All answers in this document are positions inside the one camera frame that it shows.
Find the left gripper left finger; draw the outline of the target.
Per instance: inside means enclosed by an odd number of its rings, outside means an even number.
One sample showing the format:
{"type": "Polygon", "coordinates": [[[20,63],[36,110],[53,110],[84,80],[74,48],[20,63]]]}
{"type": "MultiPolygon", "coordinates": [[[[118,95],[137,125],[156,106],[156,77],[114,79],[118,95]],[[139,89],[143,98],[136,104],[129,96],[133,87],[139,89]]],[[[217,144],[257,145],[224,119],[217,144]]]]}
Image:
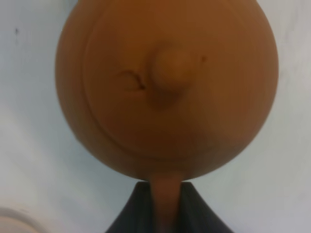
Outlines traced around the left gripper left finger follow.
{"type": "Polygon", "coordinates": [[[153,233],[153,202],[150,184],[138,182],[106,233],[153,233]]]}

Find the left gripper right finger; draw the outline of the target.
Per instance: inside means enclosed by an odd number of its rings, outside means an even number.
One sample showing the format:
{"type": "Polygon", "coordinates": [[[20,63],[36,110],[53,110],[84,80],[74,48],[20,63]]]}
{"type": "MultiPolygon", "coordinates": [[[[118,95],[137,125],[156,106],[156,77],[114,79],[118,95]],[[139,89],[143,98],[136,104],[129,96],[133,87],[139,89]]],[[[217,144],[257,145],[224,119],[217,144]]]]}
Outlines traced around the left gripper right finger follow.
{"type": "Polygon", "coordinates": [[[194,185],[181,185],[178,231],[180,233],[233,233],[205,203],[194,185]]]}

